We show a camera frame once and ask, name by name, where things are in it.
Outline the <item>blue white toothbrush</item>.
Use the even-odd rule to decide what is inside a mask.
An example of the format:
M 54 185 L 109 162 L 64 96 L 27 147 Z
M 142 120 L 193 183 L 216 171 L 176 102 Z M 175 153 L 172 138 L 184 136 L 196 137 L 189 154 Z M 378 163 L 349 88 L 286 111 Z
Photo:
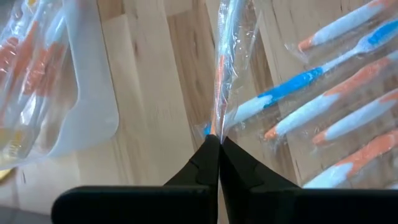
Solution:
M 348 59 L 359 54 L 371 53 L 381 48 L 396 36 L 398 36 L 398 18 L 381 24 L 372 32 L 363 36 L 354 48 L 343 53 L 339 57 L 334 58 L 321 66 L 299 73 L 290 80 L 287 80 L 286 82 L 239 105 L 236 110 L 227 113 L 224 129 L 227 130 L 234 125 L 249 119 L 261 112 L 263 109 L 277 103 L 289 94 L 308 86 L 311 82 L 326 74 L 332 68 L 341 65 Z

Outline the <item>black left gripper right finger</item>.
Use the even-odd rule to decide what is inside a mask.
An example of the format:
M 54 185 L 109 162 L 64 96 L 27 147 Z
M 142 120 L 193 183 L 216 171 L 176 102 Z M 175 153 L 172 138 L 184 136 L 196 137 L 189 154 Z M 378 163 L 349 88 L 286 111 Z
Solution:
M 398 190 L 302 189 L 229 138 L 220 180 L 230 224 L 398 224 Z

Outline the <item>yellow cloth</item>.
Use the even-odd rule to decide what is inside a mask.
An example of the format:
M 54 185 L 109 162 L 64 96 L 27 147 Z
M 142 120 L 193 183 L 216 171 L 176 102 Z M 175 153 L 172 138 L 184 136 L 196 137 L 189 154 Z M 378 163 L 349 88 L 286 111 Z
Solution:
M 0 170 L 0 182 L 6 180 L 11 174 L 13 174 L 14 169 L 4 169 Z

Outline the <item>clear plastic bin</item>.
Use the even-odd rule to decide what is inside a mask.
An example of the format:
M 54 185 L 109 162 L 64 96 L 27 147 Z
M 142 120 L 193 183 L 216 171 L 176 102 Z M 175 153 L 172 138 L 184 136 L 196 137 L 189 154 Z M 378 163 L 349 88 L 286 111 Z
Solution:
M 0 170 L 93 146 L 119 124 L 96 0 L 0 0 L 0 44 L 10 37 L 21 44 L 34 21 L 26 71 L 12 90 L 14 66 L 0 83 Z M 54 42 L 66 48 L 51 92 L 24 95 L 39 51 Z

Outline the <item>pile of bagged toothbrushes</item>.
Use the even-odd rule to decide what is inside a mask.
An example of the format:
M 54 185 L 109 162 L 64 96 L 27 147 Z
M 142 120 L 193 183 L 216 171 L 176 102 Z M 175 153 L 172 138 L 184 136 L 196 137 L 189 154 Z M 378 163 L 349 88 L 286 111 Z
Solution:
M 335 140 L 364 126 L 365 124 L 370 123 L 386 111 L 395 107 L 395 105 L 398 105 L 398 88 L 380 96 L 374 101 L 337 121 L 329 128 L 317 134 L 313 138 L 312 142 L 315 145 L 322 145 L 328 141 Z

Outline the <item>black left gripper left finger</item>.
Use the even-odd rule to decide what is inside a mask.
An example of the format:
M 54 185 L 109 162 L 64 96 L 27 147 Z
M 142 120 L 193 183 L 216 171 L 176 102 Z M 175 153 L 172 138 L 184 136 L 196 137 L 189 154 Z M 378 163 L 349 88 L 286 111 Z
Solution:
M 54 202 L 53 224 L 217 224 L 220 140 L 208 135 L 164 185 L 81 186 Z

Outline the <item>orange white toothbrush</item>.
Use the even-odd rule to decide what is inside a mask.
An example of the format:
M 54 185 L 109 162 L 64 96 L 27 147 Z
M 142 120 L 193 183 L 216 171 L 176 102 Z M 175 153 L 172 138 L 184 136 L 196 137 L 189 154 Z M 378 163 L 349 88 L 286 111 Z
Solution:
M 32 27 L 27 34 L 25 40 L 19 44 L 16 54 L 16 62 L 14 65 L 10 89 L 12 90 L 19 79 L 19 77 L 26 71 L 27 66 L 32 58 L 34 51 L 35 32 L 38 27 L 38 22 L 34 21 Z
M 312 36 L 298 44 L 300 51 L 325 44 L 369 21 L 374 16 L 391 7 L 398 0 L 372 0 L 371 2 L 351 11 L 334 22 L 322 27 Z
M 239 102 L 258 30 L 254 0 L 220 0 L 213 111 L 203 129 L 205 136 L 223 142 L 232 127 L 260 112 L 266 103 L 257 96 Z
M 10 37 L 0 44 L 0 83 L 6 79 L 7 74 L 13 69 L 17 54 L 19 39 Z
M 373 159 L 398 146 L 398 129 L 378 136 L 353 154 L 330 166 L 303 185 L 305 189 L 329 189 L 348 180 Z
M 347 80 L 337 84 L 296 109 L 273 128 L 268 130 L 268 132 L 264 134 L 264 138 L 267 140 L 278 138 L 309 122 L 316 116 L 326 112 L 337 101 L 343 99 L 343 97 L 348 96 L 350 93 L 370 83 L 381 74 L 381 71 L 385 67 L 395 62 L 398 62 L 398 50 L 367 64 Z
M 24 95 L 36 93 L 47 96 L 51 92 L 65 55 L 65 46 L 54 42 L 48 49 L 41 49 L 31 66 L 24 84 Z

